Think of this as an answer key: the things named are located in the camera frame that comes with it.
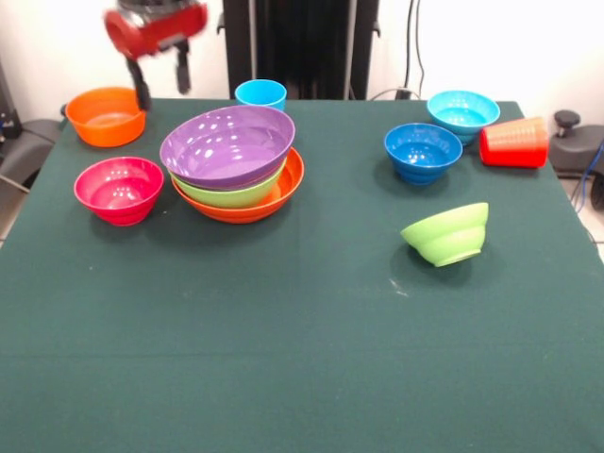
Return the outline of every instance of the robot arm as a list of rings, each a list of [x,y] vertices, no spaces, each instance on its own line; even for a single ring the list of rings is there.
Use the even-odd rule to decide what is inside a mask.
[[[178,91],[189,92],[189,38],[207,23],[208,8],[197,0],[118,0],[118,8],[105,14],[105,28],[126,57],[141,109],[151,108],[151,96],[138,60],[175,47]]]

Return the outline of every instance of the green bowl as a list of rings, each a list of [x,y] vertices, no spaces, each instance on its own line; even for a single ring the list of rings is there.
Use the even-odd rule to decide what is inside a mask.
[[[432,215],[400,234],[436,267],[447,266],[480,253],[488,218],[489,204],[476,203]]]
[[[249,208],[257,205],[264,197],[266,197],[273,186],[277,184],[283,168],[285,168],[286,159],[283,161],[279,169],[273,173],[268,179],[264,179],[260,184],[238,191],[216,192],[200,189],[198,187],[187,184],[178,179],[175,175],[170,174],[174,182],[182,191],[190,198],[204,205],[214,206],[215,208],[224,209],[240,209]]]

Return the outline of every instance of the floor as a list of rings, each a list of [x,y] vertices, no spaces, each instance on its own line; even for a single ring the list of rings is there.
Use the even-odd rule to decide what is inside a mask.
[[[571,193],[577,185],[577,181],[575,179],[561,179],[560,182],[570,199]],[[579,219],[592,234],[595,242],[594,246],[598,248],[599,255],[602,258],[602,261],[604,261],[604,212],[596,212],[592,209],[592,205],[589,202],[590,191],[591,181],[588,181],[588,199],[579,213]],[[5,187],[2,187],[2,194],[3,196],[0,198],[0,248],[7,238],[8,233],[27,198],[27,195],[24,193],[21,193],[14,188],[7,187],[6,185]]]

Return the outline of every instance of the blue cup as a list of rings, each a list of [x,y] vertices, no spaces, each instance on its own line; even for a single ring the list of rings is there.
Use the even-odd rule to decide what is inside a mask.
[[[242,83],[235,90],[237,104],[285,109],[286,88],[274,80],[257,78]]]

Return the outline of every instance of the blue bowl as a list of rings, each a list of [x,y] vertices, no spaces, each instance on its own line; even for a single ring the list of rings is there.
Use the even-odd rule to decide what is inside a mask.
[[[463,144],[474,141],[483,127],[499,118],[499,106],[476,92],[440,92],[428,101],[432,121],[457,135]]]
[[[235,90],[237,104],[284,110],[287,89],[279,82],[263,78],[248,80]]]
[[[460,140],[442,127],[410,123],[395,127],[384,146],[396,172],[410,184],[426,186],[461,157]]]

